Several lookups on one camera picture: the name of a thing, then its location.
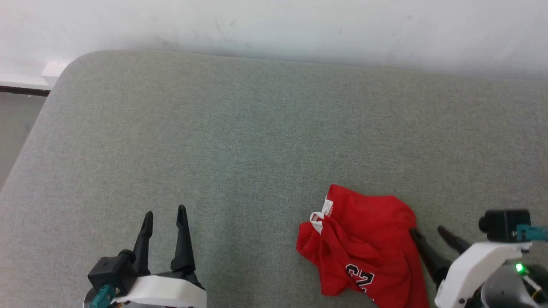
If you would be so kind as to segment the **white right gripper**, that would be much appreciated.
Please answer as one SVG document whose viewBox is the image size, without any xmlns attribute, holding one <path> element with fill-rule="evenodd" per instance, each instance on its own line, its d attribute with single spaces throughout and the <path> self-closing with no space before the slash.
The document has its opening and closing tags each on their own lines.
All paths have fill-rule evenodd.
<svg viewBox="0 0 548 308">
<path fill-rule="evenodd" d="M 419 230 L 409 230 L 433 283 L 439 285 L 435 297 L 438 308 L 463 308 L 505 261 L 521 258 L 523 250 L 532 246 L 532 242 L 478 242 L 471 246 L 442 225 L 437 226 L 437 232 L 448 246 L 461 254 L 452 265 L 428 244 Z"/>
</svg>

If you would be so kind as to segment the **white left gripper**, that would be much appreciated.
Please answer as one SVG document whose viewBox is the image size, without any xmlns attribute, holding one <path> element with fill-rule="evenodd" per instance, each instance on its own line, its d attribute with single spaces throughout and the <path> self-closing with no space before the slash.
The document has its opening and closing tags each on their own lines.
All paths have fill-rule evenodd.
<svg viewBox="0 0 548 308">
<path fill-rule="evenodd" d="M 179 205 L 176 218 L 178 228 L 176 253 L 172 271 L 150 274 L 148 268 L 149 239 L 153 233 L 153 212 L 145 214 L 133 253 L 133 267 L 137 278 L 125 296 L 116 296 L 112 306 L 116 308 L 206 308 L 207 292 L 196 275 L 196 265 L 188 223 L 183 204 Z"/>
</svg>

